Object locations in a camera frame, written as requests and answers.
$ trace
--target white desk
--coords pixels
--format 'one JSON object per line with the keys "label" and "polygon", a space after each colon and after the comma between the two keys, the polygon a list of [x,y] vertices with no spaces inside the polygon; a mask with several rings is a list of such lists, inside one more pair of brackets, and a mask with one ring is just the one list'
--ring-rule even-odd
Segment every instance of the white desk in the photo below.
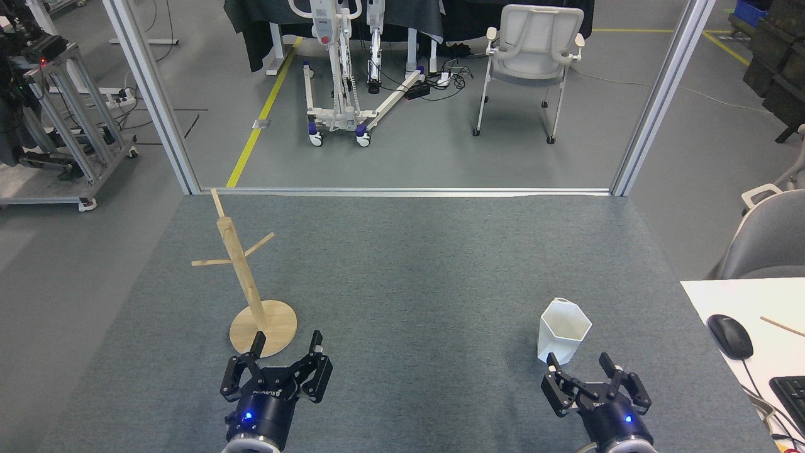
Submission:
{"label": "white desk", "polygon": [[[805,376],[805,337],[762,321],[760,317],[804,332],[805,278],[683,281],[682,286],[702,322],[712,314],[725,314],[744,326],[754,348],[746,365],[763,398],[783,409],[769,387],[769,379]],[[741,361],[726,355],[724,360],[738,380],[751,389],[752,383]],[[782,430],[775,427],[775,432],[782,433]]]}

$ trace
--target floor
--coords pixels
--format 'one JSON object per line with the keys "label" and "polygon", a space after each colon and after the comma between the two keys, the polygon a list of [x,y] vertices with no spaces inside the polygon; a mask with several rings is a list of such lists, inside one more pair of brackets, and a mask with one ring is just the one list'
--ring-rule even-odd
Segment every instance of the floor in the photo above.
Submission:
{"label": "floor", "polygon": [[[134,3],[146,25],[157,5],[150,36],[170,36],[164,3]],[[653,82],[671,37],[667,30],[675,27],[685,2],[599,3],[596,29],[652,31],[594,32],[578,72],[569,75],[553,147],[544,142],[539,117],[508,113],[506,106],[525,94],[501,84],[492,86],[481,136],[469,134],[483,71],[476,60],[469,62],[475,78],[465,92],[444,102],[397,105],[369,148],[337,134],[328,136],[324,147],[312,148],[299,121],[303,91],[294,65],[237,186],[609,186],[648,94],[649,87],[639,84]],[[728,30],[725,9],[733,6],[717,2],[707,29]],[[188,133],[188,153],[201,184],[223,186],[232,179],[275,81],[248,74],[242,40],[219,6],[174,2],[171,16],[180,45],[159,67]],[[97,24],[94,33],[83,31],[90,20]],[[133,85],[121,51],[106,43],[112,37],[106,20],[102,3],[90,0],[68,8],[56,26],[79,43],[99,85]],[[721,42],[749,56],[741,43]],[[153,50],[157,57],[166,51]],[[401,61],[402,53],[384,56],[392,59],[384,70],[399,73],[394,61]],[[734,56],[701,39],[682,86],[762,110],[762,100],[741,81],[744,71]],[[326,97],[326,87],[319,92]],[[378,102],[361,94],[363,99]],[[149,120],[140,109],[142,103],[127,127]],[[444,127],[434,132],[424,124]],[[701,278],[718,261],[741,219],[740,193],[773,181],[794,161],[795,138],[774,143],[782,129],[769,114],[725,106],[692,91],[675,95],[631,197],[680,280]],[[140,157],[123,162],[99,194],[96,210],[79,214],[66,205],[0,210],[0,451],[36,451],[181,199],[166,156],[158,144],[148,144],[159,142],[153,129],[131,131],[138,135]],[[424,144],[411,146],[411,137]]]}

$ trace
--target wooden mug tree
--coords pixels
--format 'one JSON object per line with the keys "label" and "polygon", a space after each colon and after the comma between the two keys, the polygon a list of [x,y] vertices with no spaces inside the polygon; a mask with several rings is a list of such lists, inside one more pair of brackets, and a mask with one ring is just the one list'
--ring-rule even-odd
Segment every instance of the wooden mug tree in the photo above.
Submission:
{"label": "wooden mug tree", "polygon": [[229,253],[228,260],[197,260],[193,261],[193,266],[209,266],[211,264],[232,264],[237,274],[237,280],[241,283],[241,289],[249,303],[245,309],[237,314],[229,328],[229,341],[236,351],[244,353],[251,348],[254,341],[254,334],[258,330],[266,335],[266,345],[262,349],[261,357],[280,352],[296,333],[296,313],[285,302],[263,301],[254,283],[254,277],[249,269],[246,257],[265,245],[275,235],[269,233],[265,238],[257,241],[249,250],[243,251],[240,239],[235,231],[235,224],[231,217],[224,215],[224,208],[218,191],[213,189],[213,200],[215,208],[218,210],[218,231],[224,241],[226,251]]}

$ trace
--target gray chair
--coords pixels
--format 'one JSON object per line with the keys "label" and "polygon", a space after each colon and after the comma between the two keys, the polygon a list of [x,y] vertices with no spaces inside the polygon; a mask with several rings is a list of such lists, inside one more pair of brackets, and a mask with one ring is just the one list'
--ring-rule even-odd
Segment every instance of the gray chair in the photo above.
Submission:
{"label": "gray chair", "polygon": [[718,280],[805,277],[805,189],[777,193],[743,218]]}
{"label": "gray chair", "polygon": [[481,118],[489,81],[497,79],[506,83],[548,87],[542,108],[548,107],[547,96],[550,87],[559,86],[559,102],[551,133],[547,136],[550,144],[556,141],[556,123],[562,109],[565,74],[573,61],[581,59],[580,49],[584,38],[579,34],[584,12],[576,8],[555,6],[506,5],[501,15],[500,43],[495,48],[492,42],[497,30],[490,27],[486,32],[489,44],[486,54],[484,91],[481,95],[481,109],[478,124],[473,135],[481,134]]}

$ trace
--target wooden peg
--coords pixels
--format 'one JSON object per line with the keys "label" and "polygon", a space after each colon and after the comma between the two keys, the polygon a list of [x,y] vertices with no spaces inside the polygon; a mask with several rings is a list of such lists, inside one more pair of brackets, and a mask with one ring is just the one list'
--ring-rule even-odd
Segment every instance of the wooden peg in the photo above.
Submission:
{"label": "wooden peg", "polygon": [[260,247],[266,245],[266,243],[268,241],[270,241],[272,238],[274,238],[274,236],[276,236],[274,233],[269,233],[265,238],[260,239],[259,241],[257,241],[257,243],[255,245],[251,246],[251,248],[249,250],[247,250],[246,253],[244,253],[244,255],[249,256],[252,253],[255,253],[257,251],[257,249],[259,249]]}
{"label": "wooden peg", "polygon": [[212,266],[213,264],[232,264],[232,260],[195,260],[191,261],[191,266]]}
{"label": "wooden peg", "polygon": [[218,218],[226,217],[224,206],[221,205],[221,199],[218,197],[218,189],[213,189],[213,201],[215,202],[215,209],[218,211]]}

